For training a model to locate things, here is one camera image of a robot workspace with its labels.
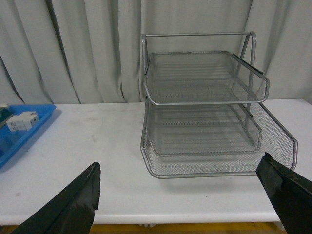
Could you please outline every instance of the silver tray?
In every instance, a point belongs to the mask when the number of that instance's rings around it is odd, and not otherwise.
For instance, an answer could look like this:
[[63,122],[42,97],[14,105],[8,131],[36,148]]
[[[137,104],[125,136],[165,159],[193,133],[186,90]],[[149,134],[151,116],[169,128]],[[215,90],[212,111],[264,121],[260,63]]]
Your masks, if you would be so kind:
[[141,152],[156,178],[247,176],[265,152],[293,170],[297,142],[262,104],[157,106],[147,99]]
[[226,51],[152,53],[144,87],[155,105],[260,103],[269,80]]

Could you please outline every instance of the curtain fold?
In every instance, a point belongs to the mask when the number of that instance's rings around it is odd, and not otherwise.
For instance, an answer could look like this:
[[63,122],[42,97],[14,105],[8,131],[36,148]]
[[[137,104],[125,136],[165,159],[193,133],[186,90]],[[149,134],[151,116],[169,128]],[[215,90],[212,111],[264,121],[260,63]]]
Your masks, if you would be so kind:
[[[269,98],[312,103],[311,9],[310,0],[2,0],[0,102],[141,101],[142,33],[255,31]],[[155,38],[148,46],[239,53],[241,37]]]
[[69,75],[81,103],[101,103],[84,0],[53,0]]

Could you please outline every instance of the white plug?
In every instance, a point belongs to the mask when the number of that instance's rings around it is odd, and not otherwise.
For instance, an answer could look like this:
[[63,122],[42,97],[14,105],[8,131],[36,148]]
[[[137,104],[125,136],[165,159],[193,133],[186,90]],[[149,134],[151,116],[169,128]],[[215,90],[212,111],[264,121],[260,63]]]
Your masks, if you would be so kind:
[[8,125],[11,132],[28,131],[38,121],[39,117],[35,111],[26,111],[21,113],[19,116],[12,116],[6,124]]

